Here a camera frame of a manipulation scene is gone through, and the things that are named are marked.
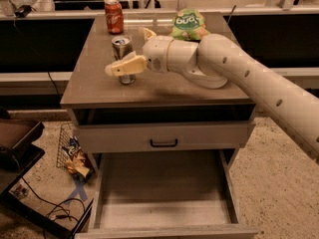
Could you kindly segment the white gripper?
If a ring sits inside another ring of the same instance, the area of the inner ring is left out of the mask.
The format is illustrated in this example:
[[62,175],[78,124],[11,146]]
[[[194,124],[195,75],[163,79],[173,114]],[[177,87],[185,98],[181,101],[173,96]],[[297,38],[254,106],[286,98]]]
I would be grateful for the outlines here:
[[139,28],[140,35],[146,42],[143,45],[143,55],[130,52],[122,59],[105,67],[105,72],[111,77],[134,75],[142,73],[146,67],[156,73],[167,73],[167,54],[173,41],[170,36],[157,36],[157,34],[145,27]]

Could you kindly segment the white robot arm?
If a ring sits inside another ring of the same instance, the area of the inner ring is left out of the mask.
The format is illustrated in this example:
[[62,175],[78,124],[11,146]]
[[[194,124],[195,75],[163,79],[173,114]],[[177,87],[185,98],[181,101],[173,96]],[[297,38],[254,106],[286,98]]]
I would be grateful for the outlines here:
[[220,34],[199,42],[153,36],[138,55],[130,52],[105,67],[114,77],[149,69],[177,73],[209,89],[231,81],[259,105],[313,160],[319,160],[319,99],[268,69]]

